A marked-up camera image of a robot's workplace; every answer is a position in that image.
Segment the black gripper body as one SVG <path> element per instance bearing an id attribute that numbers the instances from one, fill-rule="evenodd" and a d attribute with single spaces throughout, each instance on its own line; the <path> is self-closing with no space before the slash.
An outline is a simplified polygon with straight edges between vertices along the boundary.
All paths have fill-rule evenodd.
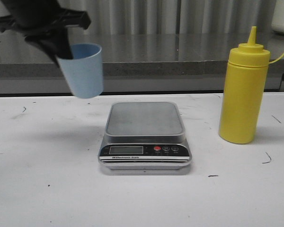
<path id="1" fill-rule="evenodd" d="M 0 17 L 0 32 L 45 33 L 69 27 L 86 30 L 91 19 L 86 11 L 62 8 L 56 0 L 3 0 L 10 13 Z"/>

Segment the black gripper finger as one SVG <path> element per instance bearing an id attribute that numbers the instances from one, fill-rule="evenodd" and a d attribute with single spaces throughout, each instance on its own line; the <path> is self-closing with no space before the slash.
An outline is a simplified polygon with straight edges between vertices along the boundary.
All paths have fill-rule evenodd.
<path id="1" fill-rule="evenodd" d="M 38 35 L 28 35 L 25 42 L 45 53 L 59 67 L 58 58 L 72 60 L 68 30 L 50 30 Z"/>

